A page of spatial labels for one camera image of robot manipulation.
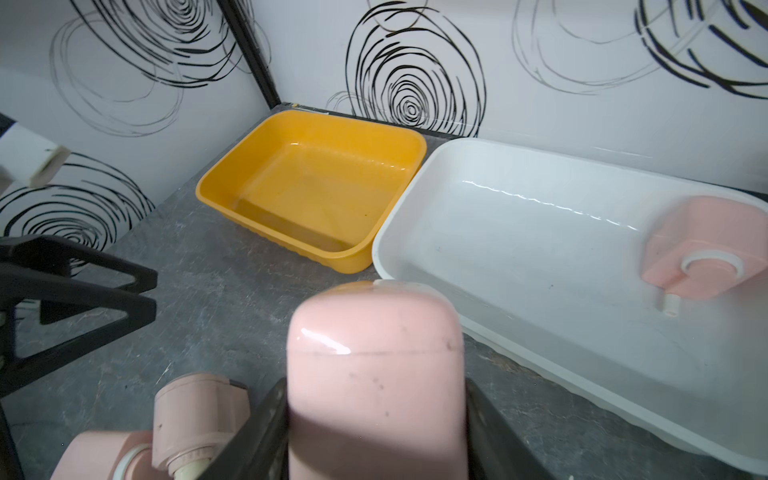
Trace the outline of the black corner frame post left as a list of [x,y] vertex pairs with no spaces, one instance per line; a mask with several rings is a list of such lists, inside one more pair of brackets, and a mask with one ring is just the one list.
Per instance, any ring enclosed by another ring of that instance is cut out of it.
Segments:
[[217,4],[234,35],[236,43],[265,102],[270,109],[276,108],[281,104],[280,96],[253,34],[251,23],[247,21],[240,2],[236,0],[218,0]]

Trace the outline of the yellow plastic storage tray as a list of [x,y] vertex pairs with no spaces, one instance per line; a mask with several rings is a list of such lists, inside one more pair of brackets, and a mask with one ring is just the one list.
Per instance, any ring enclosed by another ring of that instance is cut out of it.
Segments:
[[427,154],[414,130],[302,110],[269,116],[199,180],[230,221],[342,274],[372,244]]

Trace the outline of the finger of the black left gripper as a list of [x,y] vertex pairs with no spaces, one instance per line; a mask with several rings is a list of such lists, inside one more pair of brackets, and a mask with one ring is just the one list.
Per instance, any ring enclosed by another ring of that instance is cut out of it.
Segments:
[[[125,315],[109,324],[83,333],[32,356],[16,355],[14,310],[25,298],[106,308]],[[1,288],[1,312],[7,320],[1,327],[1,395],[16,392],[61,367],[124,337],[156,318],[157,303],[142,295],[78,281],[29,281]]]
[[[131,278],[116,287],[75,277],[84,263]],[[31,235],[1,240],[1,309],[10,312],[22,300],[40,302],[40,321],[52,324],[94,308],[123,311],[131,324],[150,324],[157,303],[143,294],[157,286],[158,273],[61,237]]]

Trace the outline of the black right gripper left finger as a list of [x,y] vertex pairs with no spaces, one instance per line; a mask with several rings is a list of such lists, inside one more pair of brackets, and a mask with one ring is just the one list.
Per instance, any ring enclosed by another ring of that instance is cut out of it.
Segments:
[[287,378],[278,380],[200,480],[288,479]]

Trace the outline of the white plastic storage tray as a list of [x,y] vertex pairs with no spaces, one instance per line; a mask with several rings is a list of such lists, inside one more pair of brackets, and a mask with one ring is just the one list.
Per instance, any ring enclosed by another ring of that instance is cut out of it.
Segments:
[[685,201],[765,202],[721,186],[456,139],[378,232],[385,279],[429,285],[475,340],[677,448],[767,471],[767,277],[662,312],[646,242]]

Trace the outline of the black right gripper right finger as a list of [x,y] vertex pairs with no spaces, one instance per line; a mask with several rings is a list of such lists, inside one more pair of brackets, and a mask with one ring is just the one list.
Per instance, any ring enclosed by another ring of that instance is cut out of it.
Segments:
[[469,478],[553,480],[480,387],[469,377],[465,387]]

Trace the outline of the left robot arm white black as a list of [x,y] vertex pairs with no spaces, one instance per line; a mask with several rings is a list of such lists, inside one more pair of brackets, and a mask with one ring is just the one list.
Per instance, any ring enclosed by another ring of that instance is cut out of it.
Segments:
[[[154,209],[121,170],[1,119],[1,394],[7,396],[156,318],[155,270],[105,253]],[[28,357],[18,306],[43,326],[94,309],[121,317]]]

